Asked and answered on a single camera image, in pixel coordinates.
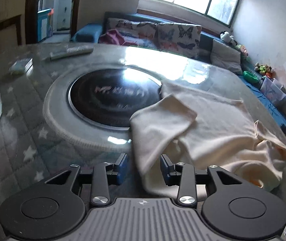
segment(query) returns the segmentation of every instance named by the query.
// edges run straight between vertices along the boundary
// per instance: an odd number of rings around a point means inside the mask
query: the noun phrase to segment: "blue sofa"
[[[120,18],[126,19],[129,21],[135,22],[155,22],[155,23],[162,23],[162,22],[172,22],[168,20],[164,20],[157,17],[151,17],[143,14],[124,14],[124,13],[117,13],[117,12],[106,12],[104,15],[103,24],[99,23],[89,23],[84,26],[81,30],[79,30],[72,38],[72,42],[91,42],[97,43],[98,38],[100,35],[106,32],[106,23],[108,18]],[[222,42],[218,37],[210,35],[205,32],[201,32],[201,40],[200,40],[200,53],[199,53],[199,61],[211,63],[210,61],[210,54],[212,51],[213,39]],[[259,79],[261,75],[254,71],[254,66],[250,62],[241,59],[241,68],[242,70],[247,70],[254,75],[256,75]],[[252,85],[248,83],[243,76],[239,76],[243,83],[253,92],[253,94],[259,99],[259,101],[266,107],[266,109],[270,112],[274,120],[277,122],[279,127],[282,131],[286,134],[286,116],[283,115],[261,92],[260,87],[262,82],[260,81],[256,85]]]

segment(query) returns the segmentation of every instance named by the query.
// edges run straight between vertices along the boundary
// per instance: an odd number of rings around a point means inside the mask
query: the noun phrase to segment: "black circular disc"
[[[250,183],[220,187],[205,200],[201,213],[214,230],[238,240],[280,236],[286,225],[284,202]]]
[[[159,80],[136,69],[97,70],[72,84],[69,101],[78,115],[91,121],[128,128],[134,112],[160,100],[160,85]]]
[[[0,206],[0,224],[18,240],[55,239],[77,227],[85,216],[81,198],[54,184],[29,188]]]

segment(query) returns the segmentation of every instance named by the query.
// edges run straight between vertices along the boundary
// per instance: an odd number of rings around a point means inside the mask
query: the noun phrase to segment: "pink cloth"
[[[137,46],[136,43],[125,41],[124,37],[116,29],[108,30],[105,34],[101,35],[98,39],[98,43],[124,45],[124,46],[130,46],[130,45]]]

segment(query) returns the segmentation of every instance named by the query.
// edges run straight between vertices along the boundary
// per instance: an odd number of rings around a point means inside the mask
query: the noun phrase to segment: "gray pillow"
[[[230,46],[213,40],[210,59],[213,65],[230,70],[237,75],[242,75],[241,53]]]

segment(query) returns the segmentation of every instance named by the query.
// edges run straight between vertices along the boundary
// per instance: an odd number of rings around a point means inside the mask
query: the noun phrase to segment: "door frame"
[[[77,31],[79,0],[72,0],[72,13],[70,34],[71,37]],[[26,0],[25,3],[25,36],[26,44],[37,43],[37,13],[38,0]]]

